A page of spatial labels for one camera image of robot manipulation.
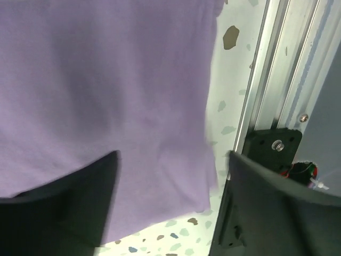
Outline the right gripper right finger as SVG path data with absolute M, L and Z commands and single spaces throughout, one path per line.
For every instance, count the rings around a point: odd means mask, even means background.
M 229 202 L 245 255 L 340 255 L 340 197 L 307 188 L 234 151 Z

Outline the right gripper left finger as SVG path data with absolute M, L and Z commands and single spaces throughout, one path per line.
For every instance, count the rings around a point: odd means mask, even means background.
M 1 198 L 1 255 L 94 255 L 119 171 L 113 151 L 81 170 Z

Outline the purple t shirt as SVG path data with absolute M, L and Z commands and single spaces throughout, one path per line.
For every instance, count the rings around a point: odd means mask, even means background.
M 113 150 L 105 242 L 210 207 L 205 111 L 223 1 L 1 1 L 1 196 Z

